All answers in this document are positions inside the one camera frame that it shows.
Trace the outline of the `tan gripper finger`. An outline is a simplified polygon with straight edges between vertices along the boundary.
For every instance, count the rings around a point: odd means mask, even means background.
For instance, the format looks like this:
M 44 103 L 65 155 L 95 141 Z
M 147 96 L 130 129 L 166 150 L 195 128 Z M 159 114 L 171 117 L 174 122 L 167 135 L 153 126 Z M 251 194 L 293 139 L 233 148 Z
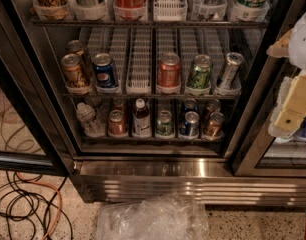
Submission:
M 276 106 L 269 120 L 268 133 L 276 138 L 291 137 L 306 117 L 306 70 L 280 85 Z
M 274 58 L 288 58 L 288 48 L 292 32 L 292 29 L 288 30 L 273 45 L 270 45 L 266 51 L 266 54 Z

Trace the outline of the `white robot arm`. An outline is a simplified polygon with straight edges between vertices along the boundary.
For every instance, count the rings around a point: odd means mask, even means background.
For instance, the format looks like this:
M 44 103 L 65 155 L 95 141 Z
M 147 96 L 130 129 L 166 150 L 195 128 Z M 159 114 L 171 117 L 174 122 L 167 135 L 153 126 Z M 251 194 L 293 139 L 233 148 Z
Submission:
M 274 58 L 288 58 L 300 70 L 298 76 L 283 79 L 268 128 L 273 137 L 289 138 L 306 117 L 306 12 L 266 53 Z

